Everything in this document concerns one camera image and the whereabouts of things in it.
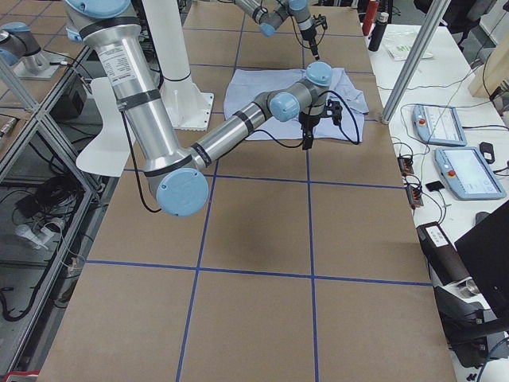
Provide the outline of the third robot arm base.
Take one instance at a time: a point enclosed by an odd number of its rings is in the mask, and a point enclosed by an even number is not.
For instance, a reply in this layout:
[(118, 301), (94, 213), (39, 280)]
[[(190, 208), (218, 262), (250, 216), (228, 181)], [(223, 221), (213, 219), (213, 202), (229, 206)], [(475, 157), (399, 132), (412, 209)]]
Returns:
[(58, 68), (68, 66), (62, 56), (44, 51), (30, 28), (20, 21), (1, 26), (1, 60), (25, 80), (51, 80)]

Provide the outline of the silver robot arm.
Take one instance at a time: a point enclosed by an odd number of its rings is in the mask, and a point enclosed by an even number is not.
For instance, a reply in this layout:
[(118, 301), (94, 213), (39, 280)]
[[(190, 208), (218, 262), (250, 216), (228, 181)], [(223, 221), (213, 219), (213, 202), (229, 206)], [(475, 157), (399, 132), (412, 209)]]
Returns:
[(94, 49), (111, 83), (123, 120), (130, 124), (146, 160), (144, 174), (160, 208), (174, 216), (198, 212), (208, 199), (201, 173), (238, 146), (268, 119), (298, 118), (310, 132), (324, 117), (333, 70), (310, 64), (286, 89), (264, 92), (189, 148), (179, 143), (161, 93), (138, 41), (141, 26), (128, 1), (67, 1), (69, 23)]
[(293, 22), (293, 31), (299, 44), (308, 49), (315, 60), (320, 59), (319, 44), (328, 28), (324, 15), (312, 15), (308, 1), (276, 1), (272, 10), (263, 5), (263, 1), (233, 1), (246, 15), (258, 25), (265, 37), (271, 37), (287, 20)]

